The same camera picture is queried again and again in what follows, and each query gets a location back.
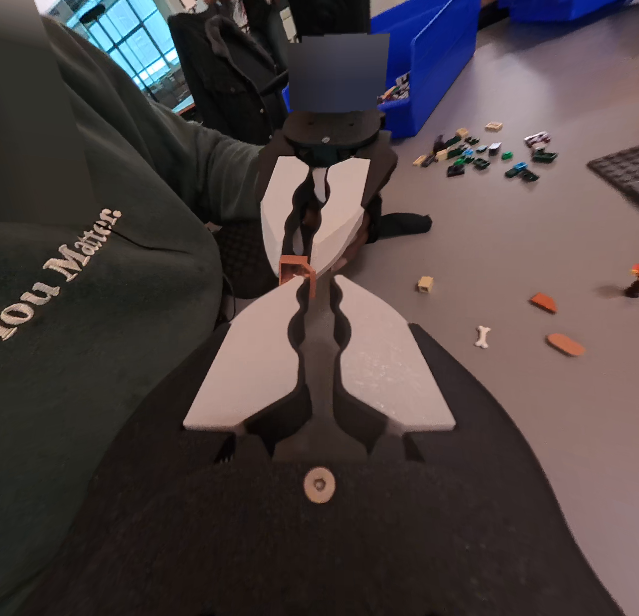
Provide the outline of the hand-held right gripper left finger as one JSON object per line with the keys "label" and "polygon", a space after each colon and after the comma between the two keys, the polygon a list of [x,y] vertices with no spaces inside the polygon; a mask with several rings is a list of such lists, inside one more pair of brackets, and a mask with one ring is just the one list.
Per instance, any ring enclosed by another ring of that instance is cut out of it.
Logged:
{"label": "hand-held right gripper left finger", "polygon": [[226,326],[185,430],[255,435],[273,456],[312,417],[300,353],[311,287],[309,278],[295,276]]}

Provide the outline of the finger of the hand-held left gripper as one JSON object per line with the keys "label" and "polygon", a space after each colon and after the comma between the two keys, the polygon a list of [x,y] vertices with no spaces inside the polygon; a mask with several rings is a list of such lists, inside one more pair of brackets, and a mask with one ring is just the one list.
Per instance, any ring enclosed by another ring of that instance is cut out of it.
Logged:
{"label": "finger of the hand-held left gripper", "polygon": [[310,169],[304,204],[304,254],[317,278],[331,270],[359,229],[370,161],[351,157],[329,168]]}
{"label": "finger of the hand-held left gripper", "polygon": [[261,229],[268,262],[280,276],[283,255],[304,252],[302,201],[308,198],[310,168],[294,156],[277,159],[261,200]]}

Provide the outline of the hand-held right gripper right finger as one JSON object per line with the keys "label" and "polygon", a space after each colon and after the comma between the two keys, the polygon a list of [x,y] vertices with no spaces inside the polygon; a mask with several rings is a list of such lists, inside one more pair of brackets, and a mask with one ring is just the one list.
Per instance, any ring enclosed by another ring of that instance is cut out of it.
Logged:
{"label": "hand-held right gripper right finger", "polygon": [[456,420],[411,326],[386,301],[345,276],[330,283],[333,417],[372,454],[388,430],[400,437],[451,431]]}

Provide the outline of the brown toy chest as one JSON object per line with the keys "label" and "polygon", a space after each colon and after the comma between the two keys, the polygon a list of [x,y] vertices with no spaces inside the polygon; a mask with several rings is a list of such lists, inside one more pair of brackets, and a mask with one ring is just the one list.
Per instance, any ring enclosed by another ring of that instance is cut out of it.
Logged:
{"label": "brown toy chest", "polygon": [[302,277],[309,282],[309,298],[316,297],[317,276],[306,255],[282,254],[279,259],[279,285],[291,281],[295,277]]}

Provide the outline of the pile of small toy bricks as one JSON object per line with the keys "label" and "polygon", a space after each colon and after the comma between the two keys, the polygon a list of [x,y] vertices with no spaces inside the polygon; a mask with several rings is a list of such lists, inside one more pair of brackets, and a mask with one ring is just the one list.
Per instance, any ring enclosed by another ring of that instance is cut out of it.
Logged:
{"label": "pile of small toy bricks", "polygon": [[408,99],[410,96],[410,71],[397,77],[382,95],[378,96],[377,104]]}
{"label": "pile of small toy bricks", "polygon": [[484,138],[496,138],[503,126],[490,122],[483,133],[464,127],[448,134],[439,133],[411,165],[419,169],[441,165],[448,179],[462,177],[470,171],[486,173],[494,168],[508,180],[521,179],[530,184],[539,181],[535,166],[553,165],[558,159],[558,152],[549,148],[551,135],[541,131],[526,136],[523,149],[519,150],[509,148],[503,141],[484,141]]}

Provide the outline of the brown oval toy tile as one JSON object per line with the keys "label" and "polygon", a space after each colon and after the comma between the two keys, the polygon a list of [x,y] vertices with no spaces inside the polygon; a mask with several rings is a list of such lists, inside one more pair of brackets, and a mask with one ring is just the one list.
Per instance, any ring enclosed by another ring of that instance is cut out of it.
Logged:
{"label": "brown oval toy tile", "polygon": [[550,333],[545,341],[551,348],[569,357],[580,357],[586,351],[582,344],[563,333]]}

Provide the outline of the person's left forearm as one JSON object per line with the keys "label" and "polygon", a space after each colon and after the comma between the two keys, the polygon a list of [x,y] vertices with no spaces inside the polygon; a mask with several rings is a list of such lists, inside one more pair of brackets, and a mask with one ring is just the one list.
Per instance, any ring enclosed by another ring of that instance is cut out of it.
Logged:
{"label": "person's left forearm", "polygon": [[111,58],[41,16],[100,190],[171,189],[205,222],[256,220],[260,148],[150,101]]}

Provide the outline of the grey desk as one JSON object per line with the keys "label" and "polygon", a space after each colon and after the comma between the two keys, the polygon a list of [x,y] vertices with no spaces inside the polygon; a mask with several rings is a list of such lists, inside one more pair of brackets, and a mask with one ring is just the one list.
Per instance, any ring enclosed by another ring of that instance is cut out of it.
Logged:
{"label": "grey desk", "polygon": [[[499,170],[446,178],[411,163],[460,127],[523,149],[546,131],[539,181]],[[385,213],[429,214],[425,235],[367,245],[344,273],[421,325],[509,413],[536,453],[567,522],[627,615],[638,614],[638,300],[619,294],[638,263],[638,208],[587,163],[638,144],[638,6],[581,24],[505,20],[419,135],[396,146]],[[420,293],[420,277],[435,280]],[[529,303],[552,297],[557,313]],[[491,328],[489,349],[474,346]],[[585,347],[569,357],[545,341]]]}

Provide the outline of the person's left hand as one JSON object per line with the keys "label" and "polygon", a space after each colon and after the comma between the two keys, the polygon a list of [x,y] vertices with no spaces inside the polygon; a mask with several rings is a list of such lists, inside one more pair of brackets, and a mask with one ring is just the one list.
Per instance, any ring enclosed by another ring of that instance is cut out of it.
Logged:
{"label": "person's left hand", "polygon": [[357,230],[356,234],[353,236],[350,243],[347,245],[341,256],[331,267],[332,272],[337,272],[342,269],[347,263],[352,261],[360,249],[366,245],[369,240],[371,229],[371,217],[368,212],[363,214],[362,223]]}

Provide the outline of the dark cloth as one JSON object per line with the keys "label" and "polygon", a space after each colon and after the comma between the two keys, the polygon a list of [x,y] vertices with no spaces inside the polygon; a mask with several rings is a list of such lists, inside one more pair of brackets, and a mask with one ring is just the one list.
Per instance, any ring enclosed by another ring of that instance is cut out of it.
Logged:
{"label": "dark cloth", "polygon": [[266,145],[288,116],[288,72],[226,16],[180,13],[167,23],[203,125]]}

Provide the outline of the grey toy brick building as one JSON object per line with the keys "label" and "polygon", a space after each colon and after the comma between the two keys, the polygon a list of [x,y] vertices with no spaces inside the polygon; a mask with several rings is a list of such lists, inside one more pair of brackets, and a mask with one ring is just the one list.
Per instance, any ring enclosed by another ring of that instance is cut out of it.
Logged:
{"label": "grey toy brick building", "polygon": [[593,159],[587,168],[638,207],[638,146]]}

